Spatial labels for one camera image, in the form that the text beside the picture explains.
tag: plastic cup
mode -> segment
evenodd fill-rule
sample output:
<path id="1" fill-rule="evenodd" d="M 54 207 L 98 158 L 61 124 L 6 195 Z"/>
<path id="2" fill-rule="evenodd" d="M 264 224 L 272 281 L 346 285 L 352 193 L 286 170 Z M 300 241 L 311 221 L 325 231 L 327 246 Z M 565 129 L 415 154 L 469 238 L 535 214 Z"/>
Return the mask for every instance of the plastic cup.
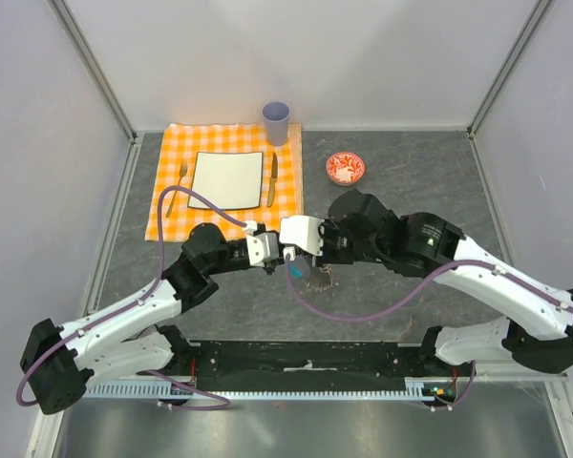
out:
<path id="1" fill-rule="evenodd" d="M 265 138 L 272 146 L 283 146 L 288 140 L 290 108 L 283 102 L 270 102 L 263 108 Z"/>

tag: fork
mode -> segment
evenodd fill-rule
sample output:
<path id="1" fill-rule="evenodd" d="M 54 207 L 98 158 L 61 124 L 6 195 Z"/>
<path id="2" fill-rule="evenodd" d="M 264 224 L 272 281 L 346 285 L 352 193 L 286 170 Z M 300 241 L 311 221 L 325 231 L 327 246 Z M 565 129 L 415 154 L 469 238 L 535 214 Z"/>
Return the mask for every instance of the fork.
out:
<path id="1" fill-rule="evenodd" d="M 182 179 L 187 176 L 187 170 L 188 170 L 187 162 L 186 162 L 186 160 L 183 159 L 180 162 L 179 182 L 177 183 L 177 186 L 180 186 L 180 182 L 182 181 Z M 172 200 L 170 201 L 170 206 L 168 207 L 168 211 L 165 214 L 166 218 L 170 218 L 170 216 L 172 215 L 172 209 L 174 208 L 174 201 L 176 200 L 176 194 L 178 194 L 177 191 L 175 191 L 174 194 L 172 195 Z"/>

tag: white square plate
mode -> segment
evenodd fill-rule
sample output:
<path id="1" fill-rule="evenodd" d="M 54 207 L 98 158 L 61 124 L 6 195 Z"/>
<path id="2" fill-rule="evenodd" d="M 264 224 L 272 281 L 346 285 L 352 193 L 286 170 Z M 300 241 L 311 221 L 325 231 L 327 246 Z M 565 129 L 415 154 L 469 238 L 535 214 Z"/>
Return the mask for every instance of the white square plate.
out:
<path id="1" fill-rule="evenodd" d="M 261 203 L 264 154 L 198 153 L 192 189 L 222 210 L 255 208 Z M 208 208 L 196 198 L 191 208 Z"/>

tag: white cable tray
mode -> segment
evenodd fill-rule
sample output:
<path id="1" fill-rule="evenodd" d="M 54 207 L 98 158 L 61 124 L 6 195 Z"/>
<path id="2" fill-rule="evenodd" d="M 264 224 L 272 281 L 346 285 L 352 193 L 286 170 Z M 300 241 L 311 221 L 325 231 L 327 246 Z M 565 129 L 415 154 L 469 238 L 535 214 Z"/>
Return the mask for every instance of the white cable tray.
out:
<path id="1" fill-rule="evenodd" d="M 213 391 L 229 400 L 271 401 L 432 401 L 423 396 L 421 382 L 406 382 L 403 391 Z M 113 380 L 87 391 L 86 398 L 103 399 L 189 399 L 190 394 L 174 392 L 164 380 Z"/>

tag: metal floor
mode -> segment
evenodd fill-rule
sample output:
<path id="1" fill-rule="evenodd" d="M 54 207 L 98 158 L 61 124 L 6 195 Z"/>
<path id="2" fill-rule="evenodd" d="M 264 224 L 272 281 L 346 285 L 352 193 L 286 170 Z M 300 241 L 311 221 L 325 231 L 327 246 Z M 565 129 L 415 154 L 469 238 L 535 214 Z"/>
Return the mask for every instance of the metal floor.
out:
<path id="1" fill-rule="evenodd" d="M 53 458 L 565 457 L 543 384 L 475 383 L 453 412 L 397 402 L 235 402 L 169 412 L 152 402 L 82 400 Z"/>

